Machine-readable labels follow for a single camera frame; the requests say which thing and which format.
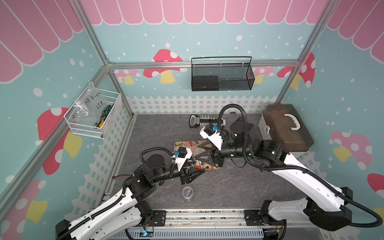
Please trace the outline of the clear jar with brown candies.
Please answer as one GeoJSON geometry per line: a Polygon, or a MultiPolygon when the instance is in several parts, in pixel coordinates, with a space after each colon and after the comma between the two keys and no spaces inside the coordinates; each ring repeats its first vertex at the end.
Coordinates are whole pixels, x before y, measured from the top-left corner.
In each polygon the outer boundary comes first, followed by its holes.
{"type": "Polygon", "coordinates": [[[208,167],[206,167],[206,163],[202,162],[202,161],[198,161],[198,160],[191,160],[190,162],[190,169],[206,169],[208,167]]]}

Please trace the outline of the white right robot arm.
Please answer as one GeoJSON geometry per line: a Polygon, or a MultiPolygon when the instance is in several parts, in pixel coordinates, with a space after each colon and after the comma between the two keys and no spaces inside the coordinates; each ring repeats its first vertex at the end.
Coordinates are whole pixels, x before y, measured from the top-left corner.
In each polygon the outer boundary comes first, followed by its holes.
{"type": "Polygon", "coordinates": [[[201,155],[195,158],[211,166],[221,167],[225,159],[243,158],[261,172],[272,172],[301,190],[306,197],[297,201],[277,202],[265,200],[258,212],[261,224],[270,225],[287,220],[309,220],[315,226],[337,231],[346,226],[375,228],[383,224],[383,219],[373,210],[355,202],[353,191],[337,188],[306,168],[295,156],[284,151],[272,140],[251,138],[245,110],[237,104],[224,106],[218,116],[222,120],[228,109],[238,109],[241,113],[240,130],[228,133],[221,123],[209,123],[201,128],[200,136],[212,144],[207,159],[201,155]]]}

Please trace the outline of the clear plastic jar lid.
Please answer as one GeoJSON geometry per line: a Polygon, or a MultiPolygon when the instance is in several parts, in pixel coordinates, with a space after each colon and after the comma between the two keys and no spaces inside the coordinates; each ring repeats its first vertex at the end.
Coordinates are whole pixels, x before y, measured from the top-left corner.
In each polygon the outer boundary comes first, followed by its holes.
{"type": "Polygon", "coordinates": [[[228,169],[233,169],[235,167],[235,164],[231,160],[227,160],[226,163],[225,163],[225,166],[228,169]]]}

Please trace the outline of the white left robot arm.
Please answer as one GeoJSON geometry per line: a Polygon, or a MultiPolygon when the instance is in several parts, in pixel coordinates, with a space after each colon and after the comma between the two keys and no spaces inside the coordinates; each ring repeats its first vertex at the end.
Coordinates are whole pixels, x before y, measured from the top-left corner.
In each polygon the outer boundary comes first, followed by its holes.
{"type": "Polygon", "coordinates": [[[144,150],[140,154],[141,166],[123,181],[120,191],[84,216],[58,223],[56,238],[106,240],[130,227],[148,227],[154,222],[154,213],[145,199],[160,183],[180,178],[183,185],[189,184],[205,172],[187,166],[192,154],[190,148],[184,147],[175,152],[163,147],[144,150]]]}

